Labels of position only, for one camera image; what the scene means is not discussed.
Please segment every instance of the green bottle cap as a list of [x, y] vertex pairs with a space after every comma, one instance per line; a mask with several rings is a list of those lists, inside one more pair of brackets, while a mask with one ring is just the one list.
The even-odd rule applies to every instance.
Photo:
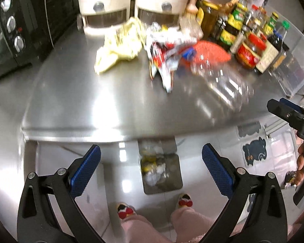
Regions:
[[286, 30], [288, 30], [288, 29], [290, 28], [289, 22], [287, 22], [287, 21], [285, 21], [285, 20], [281, 23], [281, 25], [282, 25]]

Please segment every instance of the black oven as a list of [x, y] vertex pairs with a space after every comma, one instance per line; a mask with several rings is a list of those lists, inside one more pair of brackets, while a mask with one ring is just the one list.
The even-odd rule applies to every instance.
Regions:
[[78, 0], [0, 0], [0, 76], [43, 61], [79, 11]]

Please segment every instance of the foot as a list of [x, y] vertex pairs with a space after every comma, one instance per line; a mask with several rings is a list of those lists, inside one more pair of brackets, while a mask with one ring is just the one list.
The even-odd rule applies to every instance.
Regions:
[[117, 213], [120, 219], [125, 219], [130, 215], [136, 214], [135, 210], [126, 203], [119, 203]]
[[178, 205], [177, 205], [178, 208], [192, 207], [192, 206], [193, 206], [193, 201], [190, 195], [184, 193], [179, 196]]

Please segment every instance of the hand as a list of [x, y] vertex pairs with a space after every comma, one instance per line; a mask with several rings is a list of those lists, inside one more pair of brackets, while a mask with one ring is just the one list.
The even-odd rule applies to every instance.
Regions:
[[299, 186], [302, 181], [304, 180], [304, 144], [302, 143], [301, 146], [298, 148], [298, 153], [300, 154], [297, 158], [297, 171], [296, 171], [296, 178], [295, 184]]

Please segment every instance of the blue rubber pad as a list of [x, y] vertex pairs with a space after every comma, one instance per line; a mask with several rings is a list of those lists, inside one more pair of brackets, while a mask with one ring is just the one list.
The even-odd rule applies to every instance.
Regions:
[[290, 108], [296, 110], [297, 112], [302, 113], [302, 109], [301, 109], [300, 106], [297, 106], [296, 104], [292, 103], [291, 101], [289, 101], [289, 100], [287, 100], [287, 99], [285, 99], [285, 98], [281, 98], [281, 99], [279, 100], [279, 102], [281, 102], [281, 103], [287, 105], [288, 107], [290, 107]]
[[70, 194], [73, 199], [82, 195], [90, 178], [96, 170], [101, 159], [100, 147], [93, 148], [91, 153], [86, 157], [76, 173], [73, 175], [70, 181]]
[[202, 150], [202, 159], [212, 175], [219, 191], [222, 195], [232, 198], [234, 181], [231, 175], [226, 171], [220, 161], [220, 156], [215, 154], [212, 149], [205, 144]]

